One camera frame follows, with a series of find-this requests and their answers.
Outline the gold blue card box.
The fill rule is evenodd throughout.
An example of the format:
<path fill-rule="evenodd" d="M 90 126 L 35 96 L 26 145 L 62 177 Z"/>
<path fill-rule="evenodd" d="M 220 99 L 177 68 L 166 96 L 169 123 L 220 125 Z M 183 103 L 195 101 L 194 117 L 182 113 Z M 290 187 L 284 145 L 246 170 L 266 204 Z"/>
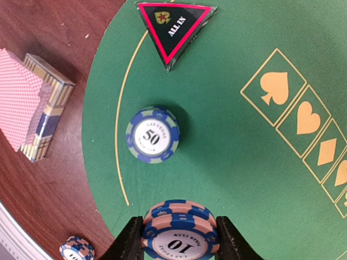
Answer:
<path fill-rule="evenodd" d="M 52 87 L 52 93 L 38 122 L 33 141 L 20 148 L 28 160 L 33 163 L 46 157 L 60 116 L 75 83 L 37 55 L 27 53 L 24 65 Z"/>

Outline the red-backed card deck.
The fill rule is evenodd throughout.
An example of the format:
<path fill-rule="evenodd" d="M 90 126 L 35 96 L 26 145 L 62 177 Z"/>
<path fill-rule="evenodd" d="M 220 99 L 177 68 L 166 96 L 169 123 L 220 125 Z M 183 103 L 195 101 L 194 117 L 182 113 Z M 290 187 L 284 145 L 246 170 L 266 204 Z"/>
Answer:
<path fill-rule="evenodd" d="M 1 49 L 1 131 L 14 151 L 34 139 L 43 110 L 42 85 L 14 53 Z"/>

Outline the fifty chips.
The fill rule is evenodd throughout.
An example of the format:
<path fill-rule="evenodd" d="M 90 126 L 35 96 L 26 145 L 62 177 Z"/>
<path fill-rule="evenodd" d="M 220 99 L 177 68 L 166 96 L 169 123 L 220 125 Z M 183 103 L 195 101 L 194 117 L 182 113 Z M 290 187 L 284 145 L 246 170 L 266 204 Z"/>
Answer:
<path fill-rule="evenodd" d="M 148 164 L 159 164 L 173 156 L 180 141 L 177 118 L 168 109 L 149 106 L 128 123 L 126 143 L 133 156 Z"/>

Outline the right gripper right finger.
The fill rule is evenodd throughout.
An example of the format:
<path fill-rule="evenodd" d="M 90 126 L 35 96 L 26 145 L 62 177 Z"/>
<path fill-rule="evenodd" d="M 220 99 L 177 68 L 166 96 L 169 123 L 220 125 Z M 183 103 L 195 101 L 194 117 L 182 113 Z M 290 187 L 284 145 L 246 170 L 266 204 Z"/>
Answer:
<path fill-rule="evenodd" d="M 216 218 L 220 248 L 215 254 L 219 260 L 263 260 L 248 244 L 242 234 L 226 216 Z"/>

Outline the round green poker mat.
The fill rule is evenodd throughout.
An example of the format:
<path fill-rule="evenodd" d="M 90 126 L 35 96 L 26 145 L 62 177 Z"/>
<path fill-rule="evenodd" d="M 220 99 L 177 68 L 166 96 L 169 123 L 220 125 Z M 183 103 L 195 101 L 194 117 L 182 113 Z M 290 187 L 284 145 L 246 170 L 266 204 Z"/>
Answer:
<path fill-rule="evenodd" d="M 346 259 L 346 1 L 203 1 L 209 23 L 166 71 L 127 1 L 86 87 L 82 143 L 93 197 L 117 235 L 169 199 L 227 216 L 263 259 Z M 148 164 L 126 143 L 143 108 L 180 141 Z"/>

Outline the ten chips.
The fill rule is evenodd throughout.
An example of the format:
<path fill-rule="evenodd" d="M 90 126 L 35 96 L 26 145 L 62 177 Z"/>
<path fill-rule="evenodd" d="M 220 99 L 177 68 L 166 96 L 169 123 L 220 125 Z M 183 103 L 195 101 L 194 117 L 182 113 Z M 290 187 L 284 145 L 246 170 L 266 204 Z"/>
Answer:
<path fill-rule="evenodd" d="M 214 215 L 193 201 L 156 204 L 143 224 L 142 247 L 153 259 L 211 259 L 220 248 Z"/>

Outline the blue peach ten chip stack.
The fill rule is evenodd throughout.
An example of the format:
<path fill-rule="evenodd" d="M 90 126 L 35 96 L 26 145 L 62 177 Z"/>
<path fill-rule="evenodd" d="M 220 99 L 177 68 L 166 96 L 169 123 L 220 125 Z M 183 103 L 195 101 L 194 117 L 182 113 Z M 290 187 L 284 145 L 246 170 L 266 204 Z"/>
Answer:
<path fill-rule="evenodd" d="M 80 236 L 70 236 L 59 248 L 63 259 L 94 260 L 93 245 Z"/>

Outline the triangular all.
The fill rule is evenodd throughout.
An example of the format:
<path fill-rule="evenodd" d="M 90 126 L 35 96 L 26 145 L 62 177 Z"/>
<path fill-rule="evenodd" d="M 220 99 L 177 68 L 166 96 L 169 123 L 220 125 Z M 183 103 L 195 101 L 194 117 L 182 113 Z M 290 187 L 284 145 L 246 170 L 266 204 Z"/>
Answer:
<path fill-rule="evenodd" d="M 137 2 L 136 7 L 167 71 L 217 10 L 216 6 L 176 2 Z"/>

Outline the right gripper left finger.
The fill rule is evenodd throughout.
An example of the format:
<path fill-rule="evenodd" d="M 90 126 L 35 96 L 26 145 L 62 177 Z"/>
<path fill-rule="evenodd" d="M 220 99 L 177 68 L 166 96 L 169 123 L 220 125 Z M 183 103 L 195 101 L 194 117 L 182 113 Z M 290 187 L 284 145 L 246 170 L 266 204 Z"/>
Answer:
<path fill-rule="evenodd" d="M 132 217 L 99 260 L 143 260 L 142 216 Z"/>

